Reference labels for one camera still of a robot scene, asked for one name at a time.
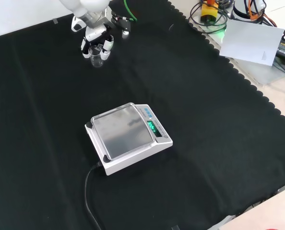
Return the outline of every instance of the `red object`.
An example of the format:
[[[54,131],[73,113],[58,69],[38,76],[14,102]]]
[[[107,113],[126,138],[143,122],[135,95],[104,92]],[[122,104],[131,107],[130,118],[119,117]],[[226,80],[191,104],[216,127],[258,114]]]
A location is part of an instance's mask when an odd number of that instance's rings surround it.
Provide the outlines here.
[[[210,4],[210,5],[214,5],[215,0],[206,0],[206,2],[207,2],[208,4]]]

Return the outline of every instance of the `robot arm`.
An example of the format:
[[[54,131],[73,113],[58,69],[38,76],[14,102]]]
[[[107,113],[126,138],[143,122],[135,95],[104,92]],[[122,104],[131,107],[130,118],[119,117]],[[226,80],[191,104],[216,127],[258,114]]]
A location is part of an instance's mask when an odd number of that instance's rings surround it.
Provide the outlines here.
[[[81,51],[85,58],[89,58],[91,46],[101,47],[101,58],[106,60],[114,45],[114,37],[109,34],[110,29],[121,28],[122,37],[130,32],[130,21],[113,13],[108,6],[110,0],[60,0],[60,2],[73,12],[71,29],[77,32],[86,27]]]

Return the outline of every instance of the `digital scale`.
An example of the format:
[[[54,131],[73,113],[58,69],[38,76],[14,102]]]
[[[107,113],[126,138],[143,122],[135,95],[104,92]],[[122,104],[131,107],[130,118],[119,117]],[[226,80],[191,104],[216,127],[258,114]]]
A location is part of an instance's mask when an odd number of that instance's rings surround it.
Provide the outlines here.
[[[94,116],[85,128],[107,175],[172,146],[147,104],[122,105]]]

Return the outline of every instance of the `white wall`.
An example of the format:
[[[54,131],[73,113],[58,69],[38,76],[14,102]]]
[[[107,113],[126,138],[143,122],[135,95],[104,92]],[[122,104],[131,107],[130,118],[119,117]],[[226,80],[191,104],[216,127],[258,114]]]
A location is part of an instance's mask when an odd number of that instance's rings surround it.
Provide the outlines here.
[[[59,0],[0,0],[0,35],[70,13]]]

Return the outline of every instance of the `green digital display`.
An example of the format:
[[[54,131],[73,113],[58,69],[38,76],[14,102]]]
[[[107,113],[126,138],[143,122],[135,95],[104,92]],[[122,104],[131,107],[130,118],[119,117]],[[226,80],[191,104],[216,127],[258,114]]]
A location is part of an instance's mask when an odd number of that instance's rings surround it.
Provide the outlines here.
[[[157,137],[157,138],[161,138],[162,135],[161,133],[158,131],[158,129],[156,128],[156,126],[154,125],[153,121],[147,121],[148,122],[148,125],[151,129],[151,131],[154,133],[154,135]]]

